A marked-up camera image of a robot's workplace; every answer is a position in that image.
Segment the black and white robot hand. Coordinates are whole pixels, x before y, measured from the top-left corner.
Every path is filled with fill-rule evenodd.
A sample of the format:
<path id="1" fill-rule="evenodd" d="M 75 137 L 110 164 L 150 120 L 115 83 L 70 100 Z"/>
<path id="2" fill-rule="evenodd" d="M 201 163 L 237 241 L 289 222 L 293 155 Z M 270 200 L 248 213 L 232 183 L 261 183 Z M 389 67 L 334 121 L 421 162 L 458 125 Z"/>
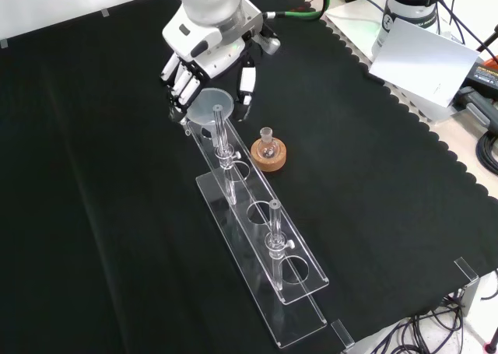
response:
<path id="1" fill-rule="evenodd" d="M 232 119 L 244 120 L 250 112 L 257 69 L 250 48 L 257 44 L 266 54 L 281 46 L 278 36 L 264 22 L 266 15 L 249 0 L 241 0 L 235 13 L 217 26 L 203 26 L 189 19 L 181 6 L 163 29 L 173 50 L 160 74 L 167 88 L 170 119 L 177 123 L 210 81 L 239 66 L 237 98 Z"/>

